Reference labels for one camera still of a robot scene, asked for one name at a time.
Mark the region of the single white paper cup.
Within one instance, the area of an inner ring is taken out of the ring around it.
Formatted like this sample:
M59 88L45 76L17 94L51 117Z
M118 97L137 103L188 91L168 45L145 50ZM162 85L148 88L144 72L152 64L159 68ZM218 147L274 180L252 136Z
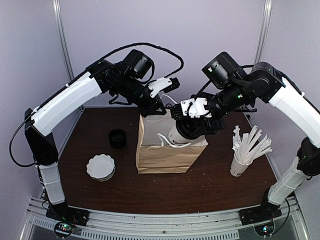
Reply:
M183 137L174 124L173 127L168 132L168 140L174 145L184 145L189 144L190 140Z

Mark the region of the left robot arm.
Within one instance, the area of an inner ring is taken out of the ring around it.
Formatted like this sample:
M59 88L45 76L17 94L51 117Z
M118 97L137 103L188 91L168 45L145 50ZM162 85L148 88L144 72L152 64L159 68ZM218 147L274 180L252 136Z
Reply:
M128 48L130 52L123 60L112 63L102 56L41 105L25 111L20 128L24 130L51 211L61 222L69 221L72 211L60 180L53 129L80 106L104 93L111 95L110 104L124 97L125 105L136 105L143 117L164 115L166 108L159 93L168 93L180 86L173 73L144 80L146 73L154 73L154 61L137 50L136 43L129 44Z

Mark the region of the brown paper bag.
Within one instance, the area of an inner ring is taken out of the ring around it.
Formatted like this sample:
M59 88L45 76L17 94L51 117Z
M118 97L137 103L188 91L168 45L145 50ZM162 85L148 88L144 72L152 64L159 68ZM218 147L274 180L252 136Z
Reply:
M139 174L185 173L208 145L204 136L187 144L172 144L168 133L176 125L170 111L165 115L139 117L135 164Z

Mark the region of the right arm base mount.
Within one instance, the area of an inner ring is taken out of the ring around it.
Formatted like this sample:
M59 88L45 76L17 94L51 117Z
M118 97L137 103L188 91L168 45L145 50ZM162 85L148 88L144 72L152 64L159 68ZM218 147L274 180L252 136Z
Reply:
M280 205L274 205L268 201L256 207L241 209L238 213L243 226L253 224L255 232L264 238L273 234L274 218L282 215Z

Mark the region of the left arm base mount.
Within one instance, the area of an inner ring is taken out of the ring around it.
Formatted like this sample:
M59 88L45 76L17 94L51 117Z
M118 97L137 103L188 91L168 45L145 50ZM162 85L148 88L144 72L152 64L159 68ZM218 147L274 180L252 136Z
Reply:
M70 207L66 201L59 204L52 204L48 201L48 208L45 216L56 220L53 232L59 238L69 237L77 226L86 226L90 212L85 209Z

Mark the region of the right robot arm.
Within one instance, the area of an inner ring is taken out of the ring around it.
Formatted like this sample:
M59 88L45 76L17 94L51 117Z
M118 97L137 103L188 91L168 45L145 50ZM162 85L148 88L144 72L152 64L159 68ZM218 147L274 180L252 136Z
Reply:
M272 185L256 210L259 220L268 220L282 202L305 180L320 173L320 112L283 72L267 62L258 62L246 73L243 66L225 51L202 68L220 90L207 101L215 119L241 106L254 106L256 99L285 114L306 135L293 163Z

